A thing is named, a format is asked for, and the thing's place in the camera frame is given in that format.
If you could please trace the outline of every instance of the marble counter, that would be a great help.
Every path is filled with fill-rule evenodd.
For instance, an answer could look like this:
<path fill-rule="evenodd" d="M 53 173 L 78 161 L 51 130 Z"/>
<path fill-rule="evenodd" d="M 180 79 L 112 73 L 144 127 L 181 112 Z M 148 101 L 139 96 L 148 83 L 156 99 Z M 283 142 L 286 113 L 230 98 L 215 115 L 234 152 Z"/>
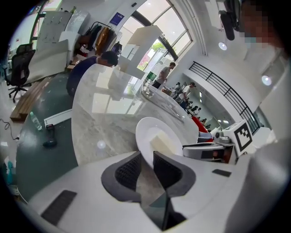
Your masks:
<path fill-rule="evenodd" d="M 137 151 L 136 125 L 150 116 L 171 127 L 182 144 L 197 142 L 197 125 L 172 98 L 117 69 L 93 65 L 83 75 L 73 103 L 78 164 Z M 98 142 L 105 142 L 105 148 L 99 149 Z"/>

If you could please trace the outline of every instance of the wooden bench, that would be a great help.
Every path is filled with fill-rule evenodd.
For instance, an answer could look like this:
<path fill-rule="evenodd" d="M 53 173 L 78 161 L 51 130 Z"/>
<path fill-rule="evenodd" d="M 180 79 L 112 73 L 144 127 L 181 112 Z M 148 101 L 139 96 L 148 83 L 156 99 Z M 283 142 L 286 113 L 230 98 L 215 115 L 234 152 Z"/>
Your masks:
<path fill-rule="evenodd" d="M 34 102 L 40 97 L 45 87 L 49 84 L 50 78 L 47 77 L 40 82 L 34 82 L 28 91 L 20 98 L 15 109 L 10 115 L 13 122 L 24 122 L 29 115 Z"/>

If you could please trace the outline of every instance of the black railing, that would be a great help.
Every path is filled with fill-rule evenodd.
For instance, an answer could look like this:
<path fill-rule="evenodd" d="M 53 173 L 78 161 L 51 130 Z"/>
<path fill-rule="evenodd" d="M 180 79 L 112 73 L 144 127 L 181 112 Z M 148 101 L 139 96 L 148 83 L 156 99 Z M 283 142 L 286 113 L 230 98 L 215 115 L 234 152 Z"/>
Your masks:
<path fill-rule="evenodd" d="M 203 79 L 205 79 L 205 81 L 212 84 L 233 105 L 240 116 L 247 120 L 252 134 L 254 134 L 260 128 L 260 125 L 258 124 L 255 116 L 252 114 L 250 108 L 247 106 L 244 100 L 223 79 L 195 61 L 189 70 L 198 74 Z"/>

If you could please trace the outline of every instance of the blue sign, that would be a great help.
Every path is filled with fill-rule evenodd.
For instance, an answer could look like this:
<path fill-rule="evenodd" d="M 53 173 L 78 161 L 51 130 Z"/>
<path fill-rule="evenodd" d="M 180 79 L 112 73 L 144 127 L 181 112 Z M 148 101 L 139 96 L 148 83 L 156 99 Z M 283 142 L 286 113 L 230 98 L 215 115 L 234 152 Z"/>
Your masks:
<path fill-rule="evenodd" d="M 117 12 L 115 16 L 113 16 L 113 18 L 111 19 L 110 23 L 117 26 L 123 18 L 124 15 Z"/>

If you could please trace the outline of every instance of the black cable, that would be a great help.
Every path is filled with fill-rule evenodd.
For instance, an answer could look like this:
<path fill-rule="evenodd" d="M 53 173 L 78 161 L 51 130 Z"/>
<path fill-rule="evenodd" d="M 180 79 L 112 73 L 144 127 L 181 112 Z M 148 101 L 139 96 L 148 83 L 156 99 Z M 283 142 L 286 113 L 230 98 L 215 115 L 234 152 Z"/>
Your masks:
<path fill-rule="evenodd" d="M 0 118 L 0 121 L 3 121 L 6 124 L 5 127 L 4 127 L 5 130 L 7 130 L 10 127 L 10 134 L 11 134 L 12 139 L 13 140 L 19 140 L 19 137 L 13 138 L 13 136 L 12 136 L 12 127 L 11 127 L 10 123 L 9 122 L 5 122 L 2 118 Z"/>

